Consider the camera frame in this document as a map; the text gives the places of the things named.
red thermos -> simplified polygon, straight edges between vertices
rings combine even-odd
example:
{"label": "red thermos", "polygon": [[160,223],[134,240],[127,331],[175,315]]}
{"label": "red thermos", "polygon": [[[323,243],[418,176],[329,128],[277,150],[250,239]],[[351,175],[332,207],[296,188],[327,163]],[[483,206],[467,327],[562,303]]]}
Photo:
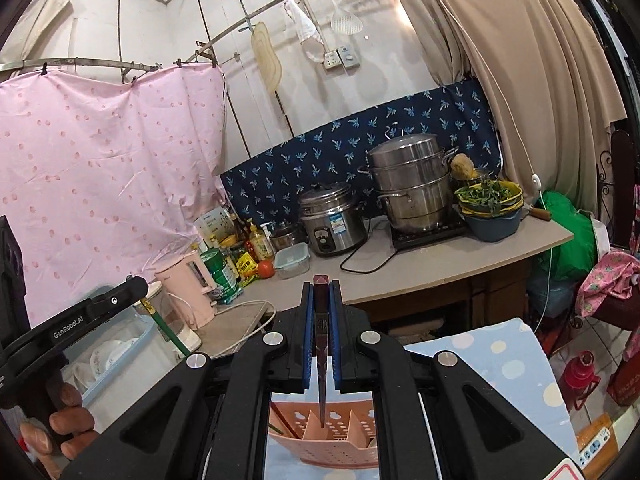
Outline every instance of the red thermos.
{"label": "red thermos", "polygon": [[578,357],[569,361],[560,378],[560,392],[567,410],[581,410],[587,397],[600,384],[595,374],[594,357],[589,351],[580,352]]}

green can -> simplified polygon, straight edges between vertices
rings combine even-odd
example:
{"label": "green can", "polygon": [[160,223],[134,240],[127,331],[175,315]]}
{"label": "green can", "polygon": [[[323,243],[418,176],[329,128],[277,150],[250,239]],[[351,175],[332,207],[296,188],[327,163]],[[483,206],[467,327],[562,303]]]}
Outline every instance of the green can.
{"label": "green can", "polygon": [[238,291],[238,282],[234,272],[220,249],[209,249],[200,255],[207,269],[219,287],[213,291],[216,299],[226,300]]}

leafy green vegetable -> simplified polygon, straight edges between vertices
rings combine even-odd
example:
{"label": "leafy green vegetable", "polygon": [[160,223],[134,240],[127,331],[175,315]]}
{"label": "leafy green vegetable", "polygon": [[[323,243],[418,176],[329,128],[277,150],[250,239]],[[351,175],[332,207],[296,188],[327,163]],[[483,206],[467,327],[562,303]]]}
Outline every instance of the leafy green vegetable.
{"label": "leafy green vegetable", "polygon": [[456,191],[456,196],[462,202],[487,206],[491,214],[496,216],[502,208],[500,202],[510,199],[514,193],[501,186],[498,180],[484,180],[478,186],[461,187]]}

human hand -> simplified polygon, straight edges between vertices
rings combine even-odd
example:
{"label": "human hand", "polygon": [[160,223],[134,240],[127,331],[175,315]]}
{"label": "human hand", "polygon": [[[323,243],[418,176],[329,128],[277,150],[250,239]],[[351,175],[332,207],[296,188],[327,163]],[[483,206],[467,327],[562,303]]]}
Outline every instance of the human hand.
{"label": "human hand", "polygon": [[[62,435],[73,433],[74,437],[60,446],[62,454],[69,460],[73,460],[98,437],[98,433],[94,431],[93,415],[82,407],[82,395],[71,384],[65,383],[62,386],[60,400],[66,408],[52,413],[49,424],[56,433]],[[57,480],[62,471],[51,457],[53,442],[49,435],[28,422],[20,425],[20,432],[25,443],[34,450],[51,478]]]}

cooking pot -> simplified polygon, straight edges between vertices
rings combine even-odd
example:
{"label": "cooking pot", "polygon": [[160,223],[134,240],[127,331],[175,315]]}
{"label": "cooking pot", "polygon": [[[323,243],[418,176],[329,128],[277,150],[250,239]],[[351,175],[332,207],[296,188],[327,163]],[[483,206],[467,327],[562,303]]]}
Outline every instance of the cooking pot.
{"label": "cooking pot", "polygon": [[302,224],[296,222],[280,222],[271,234],[271,245],[277,251],[293,247],[295,244],[306,242],[306,231]]}
{"label": "cooking pot", "polygon": [[367,231],[360,216],[358,197],[349,184],[313,186],[300,194],[298,202],[300,221],[315,254],[340,254],[366,241]]}
{"label": "cooking pot", "polygon": [[453,196],[449,173],[420,186],[383,191],[378,199],[391,225],[399,231],[431,231],[446,222],[450,214]]}
{"label": "cooking pot", "polygon": [[449,161],[457,152],[441,150],[436,136],[415,134],[388,140],[367,153],[368,166],[359,173],[371,174],[378,191],[420,186],[449,172]]}

